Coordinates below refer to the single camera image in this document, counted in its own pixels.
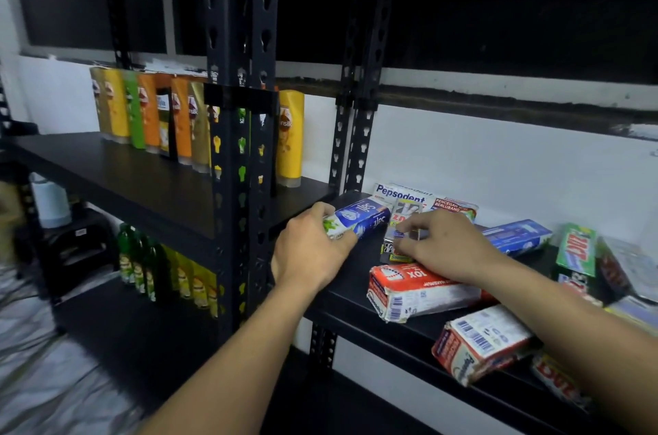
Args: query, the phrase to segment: fingers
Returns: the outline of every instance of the fingers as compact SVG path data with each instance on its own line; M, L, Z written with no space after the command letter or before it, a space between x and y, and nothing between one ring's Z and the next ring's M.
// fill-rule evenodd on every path
M311 208L306 210L306 214L311 215L314 219L321 221L325 215L332 215L335 211L336 209L329 203L318 201Z
M415 241L410 238L407 238L405 236L404 238L398 238L393 241L393 247L404 253L405 255L410 256L411 258L418 258L417 253L418 253L418 243L421 243L421 241Z
M400 222L395 228L400 232L409 232L414 228L419 229L429 229L430 220L432 219L431 215L433 211L428 211L425 213L414 213L407 220Z
M339 239L335 240L333 243L340 249L341 253L347 258L352 251L352 248L356 245L358 237L354 234L354 231L347 231Z

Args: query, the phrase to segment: metal shelving unit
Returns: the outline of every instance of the metal shelving unit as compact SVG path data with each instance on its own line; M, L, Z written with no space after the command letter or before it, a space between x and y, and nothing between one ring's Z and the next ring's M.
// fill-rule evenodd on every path
M316 201L341 207L367 196L361 187L391 9L391 0L375 0L372 11L359 11L360 0L352 0L328 182L304 178L300 188L286 190L272 187L279 112L274 91L277 0L205 1L210 176L103 141L94 133L3 140L4 148L22 165L80 193L217 274L224 289L219 291L223 314L218 326L209 317L200 321L194 309L183 308L180 302L166 309L152 307L134 294L127 295L118 282L54 308L58 323L100 357L151 410L193 374L265 297L272 242L288 219ZM112 29L117 65L129 68L122 0L109 4L112 24L118 25ZM365 32L362 46L356 42L359 31ZM357 51L363 52L360 73L355 65ZM353 126L348 135L350 115ZM339 194L345 159L345 192ZM472 388L459 386L434 360L431 348L445 322L469 310L416 317L407 324L381 321L366 298L366 288L368 271L378 263L382 235L374 233L359 241L338 277L308 309L307 317L315 323L309 364L326 373L323 381L339 376L331 370L336 340L343 336L518 430L555 434L603 428L598 420L581 416L555 399L531 377L527 364L493 373ZM545 271L554 259L549 250L523 261ZM127 303L118 307L121 301ZM107 309L105 317L89 311L93 305ZM161 364L150 363L151 367L145 361L161 358L162 353L189 360L180 361L186 367L176 374L161 377Z

